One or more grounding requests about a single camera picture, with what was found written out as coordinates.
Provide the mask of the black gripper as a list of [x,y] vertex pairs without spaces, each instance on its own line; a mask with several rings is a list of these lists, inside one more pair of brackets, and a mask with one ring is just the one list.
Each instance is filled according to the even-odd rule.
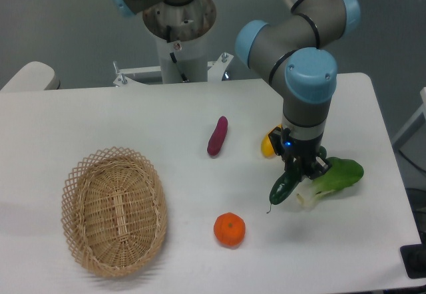
[[273,151],[281,156],[284,162],[284,170],[290,171],[294,168],[294,158],[304,161],[302,170],[304,176],[314,180],[323,176],[330,168],[331,163],[325,158],[325,148],[321,145],[323,135],[309,140],[300,140],[290,136],[290,130],[275,127],[269,134],[268,139]]

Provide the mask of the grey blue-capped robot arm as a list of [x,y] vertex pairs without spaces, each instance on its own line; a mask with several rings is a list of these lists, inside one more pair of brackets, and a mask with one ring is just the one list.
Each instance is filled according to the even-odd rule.
[[[113,0],[125,16],[141,14],[157,40],[165,83],[208,77],[203,38],[216,20],[212,0]],[[320,148],[336,87],[337,67],[324,50],[353,31],[357,0],[284,0],[292,16],[281,25],[251,21],[238,33],[236,56],[284,100],[282,129],[271,133],[286,174],[317,178],[330,169]]]

